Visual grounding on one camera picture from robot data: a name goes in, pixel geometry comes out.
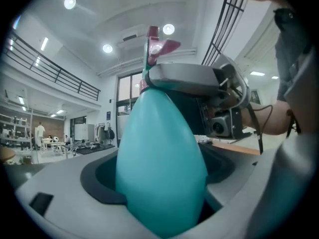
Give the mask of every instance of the gray machine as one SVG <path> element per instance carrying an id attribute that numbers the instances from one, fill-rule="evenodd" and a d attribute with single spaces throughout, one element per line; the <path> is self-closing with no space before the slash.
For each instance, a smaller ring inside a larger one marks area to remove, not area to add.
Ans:
<path id="1" fill-rule="evenodd" d="M 248 104 L 249 89 L 232 62 L 217 69 L 161 64 L 149 71 L 147 83 L 165 90 L 194 134 L 245 136 L 237 112 Z M 241 87 L 242 98 L 237 106 L 218 111 L 230 85 Z M 217 109 L 213 119 L 205 111 L 209 106 Z M 307 133 L 288 138 L 278 150 L 263 155 L 199 144 L 209 174 L 203 217 L 176 238 L 254 238 L 275 228 L 296 206 L 315 171 L 312 147 L 317 135 Z M 115 191 L 116 159 L 114 147 L 48 165 L 16 195 L 52 238 L 158 238 L 128 211 L 126 197 Z M 48 198 L 40 206 L 34 204 L 39 194 Z"/>

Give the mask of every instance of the ceiling light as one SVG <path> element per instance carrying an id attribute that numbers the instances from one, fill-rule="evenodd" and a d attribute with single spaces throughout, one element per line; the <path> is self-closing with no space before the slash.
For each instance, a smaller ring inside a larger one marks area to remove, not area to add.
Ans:
<path id="1" fill-rule="evenodd" d="M 105 53 L 111 53 L 113 51 L 113 48 L 110 44 L 103 45 L 102 49 Z"/>
<path id="2" fill-rule="evenodd" d="M 251 72 L 251 75 L 257 75 L 257 76 L 264 76 L 264 73 L 259 73 L 259 72 Z"/>
<path id="3" fill-rule="evenodd" d="M 64 7 L 68 10 L 73 9 L 75 7 L 76 0 L 64 0 Z"/>
<path id="4" fill-rule="evenodd" d="M 38 57 L 38 58 L 36 59 L 35 66 L 38 66 L 38 65 L 39 65 L 39 62 L 40 62 L 40 57 Z"/>
<path id="5" fill-rule="evenodd" d="M 41 50 L 44 50 L 45 46 L 46 46 L 46 43 L 48 42 L 48 38 L 45 38 L 43 43 L 42 43 L 42 46 L 41 46 Z"/>
<path id="6" fill-rule="evenodd" d="M 20 19 L 21 15 L 15 20 L 14 24 L 13 24 L 13 29 L 16 29 L 16 27 L 18 26 L 19 23 L 19 19 Z"/>
<path id="7" fill-rule="evenodd" d="M 172 24 L 166 24 L 164 27 L 163 27 L 163 32 L 164 34 L 173 34 L 175 31 L 175 27 L 172 25 Z"/>
<path id="8" fill-rule="evenodd" d="M 24 105 L 23 98 L 22 97 L 18 97 L 18 98 L 19 98 L 20 104 Z"/>

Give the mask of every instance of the white ceiling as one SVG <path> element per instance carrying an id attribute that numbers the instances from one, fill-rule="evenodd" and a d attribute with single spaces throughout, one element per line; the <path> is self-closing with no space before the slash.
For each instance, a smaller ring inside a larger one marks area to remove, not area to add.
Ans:
<path id="1" fill-rule="evenodd" d="M 251 89 L 259 89 L 275 81 L 271 79 L 273 76 L 278 76 L 275 45 L 279 33 L 279 29 L 272 20 L 251 50 L 244 57 L 236 59 L 239 68 L 248 78 Z M 265 75 L 250 75 L 252 71 L 261 72 Z"/>
<path id="2" fill-rule="evenodd" d="M 34 109 L 48 115 L 56 113 L 58 110 L 65 110 L 60 115 L 66 116 L 80 111 L 93 111 L 86 107 L 66 102 L 54 96 L 48 95 L 31 87 L 28 87 L 20 82 L 1 74 L 0 84 L 0 100 L 7 102 L 8 100 L 20 104 L 18 97 L 24 99 L 25 106 L 29 109 Z"/>
<path id="3" fill-rule="evenodd" d="M 182 43 L 179 50 L 194 48 L 198 0 L 76 0 L 67 10 L 64 0 L 35 0 L 27 9 L 63 45 L 101 72 L 117 64 L 143 56 L 149 25 L 175 26 L 169 37 Z M 123 41 L 124 37 L 138 37 Z M 113 52 L 102 51 L 111 44 Z"/>

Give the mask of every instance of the gray sleeve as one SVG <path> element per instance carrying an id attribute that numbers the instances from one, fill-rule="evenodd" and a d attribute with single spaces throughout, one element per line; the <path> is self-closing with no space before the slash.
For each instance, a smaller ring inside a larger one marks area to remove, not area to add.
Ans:
<path id="1" fill-rule="evenodd" d="M 279 74 L 279 88 L 277 94 L 277 100 L 286 102 L 284 94 L 288 90 L 288 78 L 289 78 L 289 65 L 287 64 L 287 59 L 285 57 L 284 47 L 279 43 L 276 44 L 276 58 L 277 58 L 277 67 Z"/>

